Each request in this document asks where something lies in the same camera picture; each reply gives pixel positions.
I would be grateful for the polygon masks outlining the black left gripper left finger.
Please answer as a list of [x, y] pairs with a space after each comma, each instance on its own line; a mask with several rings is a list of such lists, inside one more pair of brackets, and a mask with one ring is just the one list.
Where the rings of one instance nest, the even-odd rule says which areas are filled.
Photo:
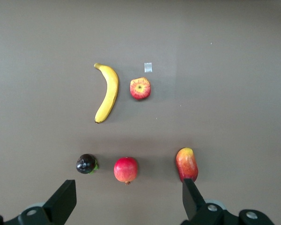
[[45, 203], [35, 203], [9, 221], [0, 215], [0, 225], [65, 225], [75, 206], [75, 180], [66, 180]]

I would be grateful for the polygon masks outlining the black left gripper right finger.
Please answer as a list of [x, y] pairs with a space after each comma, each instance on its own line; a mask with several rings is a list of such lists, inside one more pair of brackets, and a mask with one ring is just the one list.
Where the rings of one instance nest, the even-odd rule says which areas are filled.
[[192, 179], [184, 179], [182, 198], [188, 219], [181, 225], [274, 225], [258, 210], [241, 210], [235, 216], [217, 201], [206, 202]]

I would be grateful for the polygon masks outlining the red yellow apple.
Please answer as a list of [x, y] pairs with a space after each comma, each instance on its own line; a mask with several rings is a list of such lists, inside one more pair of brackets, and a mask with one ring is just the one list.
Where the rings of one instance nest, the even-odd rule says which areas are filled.
[[150, 81], [146, 77], [136, 78], [130, 81], [130, 93], [136, 100], [146, 99], [151, 94]]

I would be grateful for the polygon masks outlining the yellow banana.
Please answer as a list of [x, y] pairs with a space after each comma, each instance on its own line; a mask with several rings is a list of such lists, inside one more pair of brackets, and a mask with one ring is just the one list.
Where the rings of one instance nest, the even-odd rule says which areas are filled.
[[108, 118], [116, 102], [119, 78], [115, 70], [107, 65], [95, 63], [94, 68], [102, 73], [107, 84], [105, 97], [95, 115], [95, 123], [102, 123]]

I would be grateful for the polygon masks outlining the red yellow mango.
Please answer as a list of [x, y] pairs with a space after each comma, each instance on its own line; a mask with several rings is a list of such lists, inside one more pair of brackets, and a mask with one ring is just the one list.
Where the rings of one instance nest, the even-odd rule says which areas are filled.
[[199, 170], [194, 152], [191, 148], [182, 148], [176, 154], [176, 167], [180, 180], [191, 179], [196, 181]]

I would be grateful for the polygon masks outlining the dark purple eggplant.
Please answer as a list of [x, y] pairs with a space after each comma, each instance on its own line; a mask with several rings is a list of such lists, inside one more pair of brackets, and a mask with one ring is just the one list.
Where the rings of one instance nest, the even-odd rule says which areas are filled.
[[91, 174], [99, 169], [97, 159], [91, 154], [83, 154], [76, 162], [76, 170], [82, 174]]

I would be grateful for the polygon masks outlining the red pomegranate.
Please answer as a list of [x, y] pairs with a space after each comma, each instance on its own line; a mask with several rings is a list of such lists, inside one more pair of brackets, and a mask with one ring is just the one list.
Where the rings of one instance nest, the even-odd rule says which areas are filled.
[[114, 165], [114, 176], [115, 178], [129, 185], [138, 174], [138, 163], [133, 157], [121, 157]]

